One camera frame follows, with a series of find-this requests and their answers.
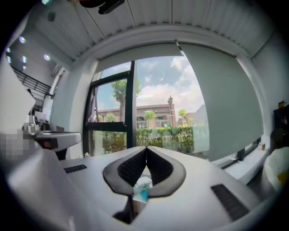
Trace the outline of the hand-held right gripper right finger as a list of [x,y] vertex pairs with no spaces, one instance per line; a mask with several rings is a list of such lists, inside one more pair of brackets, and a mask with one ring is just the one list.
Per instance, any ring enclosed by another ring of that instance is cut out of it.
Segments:
[[140,213],[140,230],[212,231],[233,222],[223,202],[235,211],[231,203],[235,198],[246,208],[244,215],[260,204],[249,187],[213,163],[173,150],[151,149],[179,161],[186,177],[170,196],[149,199]]

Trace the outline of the black cabinet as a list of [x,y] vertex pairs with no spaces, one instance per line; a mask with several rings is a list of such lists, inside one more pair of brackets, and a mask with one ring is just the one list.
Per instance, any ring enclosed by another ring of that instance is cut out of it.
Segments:
[[275,128],[289,125],[289,105],[285,100],[278,103],[278,108],[273,111]]

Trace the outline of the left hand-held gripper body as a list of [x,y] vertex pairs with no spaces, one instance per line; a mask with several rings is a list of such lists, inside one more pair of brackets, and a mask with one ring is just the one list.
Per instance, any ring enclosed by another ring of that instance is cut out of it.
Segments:
[[39,121],[35,115],[28,115],[22,126],[22,131],[24,134],[34,138],[41,132],[50,131],[50,125],[49,123]]

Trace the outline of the grey white egg cushion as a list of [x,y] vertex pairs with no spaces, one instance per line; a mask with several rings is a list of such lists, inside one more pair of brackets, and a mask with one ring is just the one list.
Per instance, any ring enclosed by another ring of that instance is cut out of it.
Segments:
[[289,179],[289,147],[275,149],[265,160],[261,187],[266,193],[280,191]]

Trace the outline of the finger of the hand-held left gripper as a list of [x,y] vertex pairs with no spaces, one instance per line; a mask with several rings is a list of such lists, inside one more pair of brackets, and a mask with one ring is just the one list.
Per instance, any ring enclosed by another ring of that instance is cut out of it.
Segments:
[[62,161],[66,159],[67,149],[78,144],[82,136],[79,132],[40,131],[35,134],[35,140],[42,148],[54,151]]

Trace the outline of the grey roller blind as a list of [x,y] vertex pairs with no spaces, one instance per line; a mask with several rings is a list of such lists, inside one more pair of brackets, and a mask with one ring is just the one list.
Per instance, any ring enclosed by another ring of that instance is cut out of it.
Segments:
[[135,47],[100,60],[96,68],[96,73],[129,61],[161,56],[183,56],[183,54],[176,43],[157,43]]
[[209,160],[242,150],[264,134],[255,89],[235,57],[205,46],[181,43],[205,102]]

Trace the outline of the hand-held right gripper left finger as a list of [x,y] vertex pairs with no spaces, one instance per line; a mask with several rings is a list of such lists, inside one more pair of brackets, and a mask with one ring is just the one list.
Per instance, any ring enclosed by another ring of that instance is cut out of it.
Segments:
[[144,147],[98,157],[58,160],[44,150],[44,227],[48,231],[147,231],[134,215],[133,187],[145,163]]

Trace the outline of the black metal railing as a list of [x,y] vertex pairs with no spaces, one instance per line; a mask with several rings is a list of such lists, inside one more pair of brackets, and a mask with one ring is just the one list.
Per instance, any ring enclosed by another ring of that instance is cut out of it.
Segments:
[[22,71],[16,69],[15,67],[12,67],[12,69],[22,85],[26,88],[29,88],[36,98],[44,98],[49,93],[51,88],[50,86],[30,77],[27,74],[24,74]]

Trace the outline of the row of ceiling lights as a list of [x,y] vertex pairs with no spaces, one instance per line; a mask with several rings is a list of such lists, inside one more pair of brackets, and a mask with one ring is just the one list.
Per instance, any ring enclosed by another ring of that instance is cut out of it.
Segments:
[[38,45],[28,39],[19,36],[5,51],[8,62],[18,70],[35,69],[37,67],[50,68],[54,64],[50,57]]

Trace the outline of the green waste bin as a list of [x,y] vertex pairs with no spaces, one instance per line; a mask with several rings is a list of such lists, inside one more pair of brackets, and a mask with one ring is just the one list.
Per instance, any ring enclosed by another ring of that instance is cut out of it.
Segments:
[[152,189],[152,180],[146,176],[140,177],[133,188],[133,199],[147,203],[149,200],[149,192]]

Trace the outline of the black window frame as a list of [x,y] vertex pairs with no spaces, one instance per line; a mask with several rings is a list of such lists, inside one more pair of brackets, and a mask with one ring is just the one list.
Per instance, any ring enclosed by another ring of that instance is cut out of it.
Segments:
[[[132,148],[136,146],[136,95],[137,95],[137,64],[131,61],[131,69],[129,71],[117,73],[103,79],[96,80],[89,84],[89,91],[85,101],[83,130],[82,130],[82,147],[83,153],[90,153],[89,150],[89,131],[107,131],[107,132],[125,132],[126,147]],[[116,82],[119,80],[127,80],[126,84],[126,105],[125,105],[125,121],[124,122],[89,122],[89,114],[93,114],[97,106],[92,105],[90,100],[92,92],[95,88],[104,84]]]

